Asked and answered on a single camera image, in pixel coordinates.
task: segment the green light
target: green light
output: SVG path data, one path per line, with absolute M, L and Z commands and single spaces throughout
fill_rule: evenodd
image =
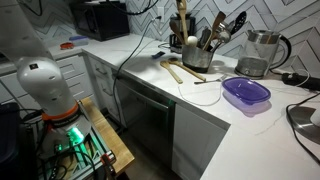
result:
M 73 146 L 81 143 L 84 139 L 83 134 L 79 131 L 77 127 L 72 128 L 69 131 L 68 135 L 69 135 L 70 142 Z
M 58 146 L 58 151 L 62 151 L 62 145 L 61 144 L 59 144 L 59 146 Z

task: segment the plastic lid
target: plastic lid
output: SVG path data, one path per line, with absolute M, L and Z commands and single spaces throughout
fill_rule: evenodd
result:
M 80 39 L 88 39 L 88 37 L 86 37 L 86 36 L 72 36 L 69 38 L 69 41 L 76 41 L 76 40 L 80 40 Z
M 271 93 L 267 88 L 244 77 L 227 79 L 222 82 L 222 86 L 230 94 L 248 105 L 266 101 L 271 97 Z

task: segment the kettle handle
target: kettle handle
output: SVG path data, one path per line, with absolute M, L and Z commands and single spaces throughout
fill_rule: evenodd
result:
M 291 43 L 289 41 L 289 39 L 287 39 L 286 37 L 284 37 L 283 35 L 280 36 L 280 40 L 282 40 L 286 46 L 287 46 L 287 56 L 283 57 L 279 62 L 273 63 L 270 65 L 270 70 L 278 68 L 280 66 L 282 66 L 285 62 L 287 62 L 287 60 L 289 59 L 290 55 L 291 55 Z

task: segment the wall outlet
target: wall outlet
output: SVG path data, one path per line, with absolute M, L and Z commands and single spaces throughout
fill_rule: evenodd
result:
M 160 22 L 164 23 L 164 7 L 158 7 L 158 16 L 161 16 Z

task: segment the utensil holder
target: utensil holder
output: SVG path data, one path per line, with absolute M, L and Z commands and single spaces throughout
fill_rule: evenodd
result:
M 183 65 L 198 73 L 208 72 L 213 54 L 198 47 L 182 45 Z

